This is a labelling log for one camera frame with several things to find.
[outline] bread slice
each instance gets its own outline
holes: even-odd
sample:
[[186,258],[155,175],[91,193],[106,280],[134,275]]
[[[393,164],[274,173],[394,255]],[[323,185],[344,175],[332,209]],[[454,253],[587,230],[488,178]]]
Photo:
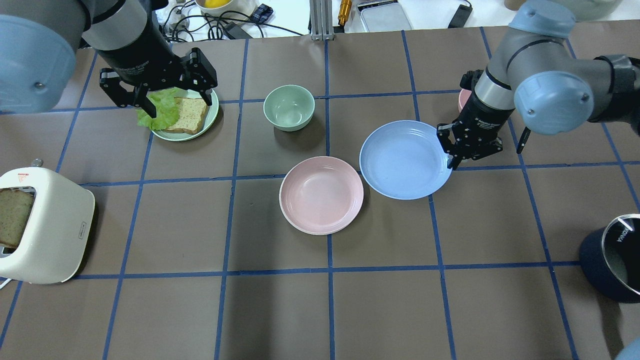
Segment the bread slice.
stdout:
[[0,246],[18,247],[32,206],[31,194],[20,190],[0,190]]
[[204,126],[204,118],[207,115],[207,104],[202,99],[189,97],[176,97],[178,106],[178,121],[163,131],[167,133],[186,133],[195,135]]

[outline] green lettuce leaf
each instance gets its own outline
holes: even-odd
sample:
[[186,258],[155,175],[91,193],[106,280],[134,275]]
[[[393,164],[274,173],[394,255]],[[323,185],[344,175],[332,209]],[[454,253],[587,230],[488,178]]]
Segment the green lettuce leaf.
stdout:
[[178,122],[178,106],[174,98],[176,92],[178,88],[150,92],[147,96],[156,106],[156,118],[153,119],[144,110],[136,109],[138,125],[151,130],[162,130]]

